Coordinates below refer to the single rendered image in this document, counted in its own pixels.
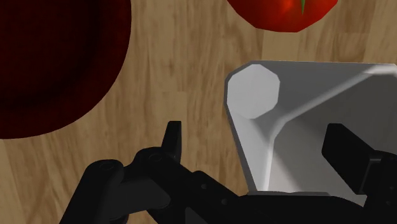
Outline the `grey angular metal object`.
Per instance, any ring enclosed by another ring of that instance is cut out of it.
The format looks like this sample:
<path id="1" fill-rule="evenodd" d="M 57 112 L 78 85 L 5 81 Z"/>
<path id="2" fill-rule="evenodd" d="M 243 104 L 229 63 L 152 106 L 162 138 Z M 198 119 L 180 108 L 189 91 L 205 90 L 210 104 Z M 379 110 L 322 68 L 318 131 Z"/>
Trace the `grey angular metal object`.
<path id="1" fill-rule="evenodd" d="M 224 104 L 248 190 L 356 195 L 322 156 L 341 123 L 372 148 L 397 154 L 397 65 L 261 60 L 232 71 Z"/>

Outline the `red tomato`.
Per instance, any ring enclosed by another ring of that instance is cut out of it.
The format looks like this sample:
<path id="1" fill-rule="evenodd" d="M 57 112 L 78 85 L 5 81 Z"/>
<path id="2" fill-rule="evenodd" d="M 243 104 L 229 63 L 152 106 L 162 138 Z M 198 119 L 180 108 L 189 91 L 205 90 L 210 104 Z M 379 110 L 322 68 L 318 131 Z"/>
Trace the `red tomato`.
<path id="1" fill-rule="evenodd" d="M 338 0 L 227 0 L 235 12 L 258 29 L 300 32 L 321 20 Z"/>

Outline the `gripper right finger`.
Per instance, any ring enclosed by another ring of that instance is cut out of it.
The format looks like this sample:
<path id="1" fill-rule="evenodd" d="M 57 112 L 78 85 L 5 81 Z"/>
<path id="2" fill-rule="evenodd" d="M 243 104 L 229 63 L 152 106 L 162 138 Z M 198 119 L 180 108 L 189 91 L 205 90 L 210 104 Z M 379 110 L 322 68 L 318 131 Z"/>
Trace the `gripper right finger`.
<path id="1" fill-rule="evenodd" d="M 366 195 L 359 224 L 397 224 L 397 155 L 373 149 L 341 123 L 328 124 L 321 153 L 356 195 Z"/>

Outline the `dark red round bowl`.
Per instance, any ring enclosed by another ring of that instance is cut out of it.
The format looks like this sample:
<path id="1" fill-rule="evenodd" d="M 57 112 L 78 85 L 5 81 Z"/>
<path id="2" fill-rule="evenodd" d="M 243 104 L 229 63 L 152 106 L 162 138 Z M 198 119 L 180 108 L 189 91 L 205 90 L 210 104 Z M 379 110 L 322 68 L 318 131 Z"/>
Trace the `dark red round bowl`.
<path id="1" fill-rule="evenodd" d="M 130 0 L 0 0 L 0 139 L 75 122 L 123 66 Z"/>

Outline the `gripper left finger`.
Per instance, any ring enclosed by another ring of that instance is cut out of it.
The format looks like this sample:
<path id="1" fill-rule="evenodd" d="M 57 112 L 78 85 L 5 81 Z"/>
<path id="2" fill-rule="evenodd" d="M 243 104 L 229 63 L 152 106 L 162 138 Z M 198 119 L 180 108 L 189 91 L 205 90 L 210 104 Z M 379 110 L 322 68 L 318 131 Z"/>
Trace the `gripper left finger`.
<path id="1" fill-rule="evenodd" d="M 140 211 L 158 224 L 243 224 L 238 196 L 180 160 L 181 122 L 169 121 L 161 146 L 139 150 L 128 166 L 90 164 L 59 224 L 126 224 Z"/>

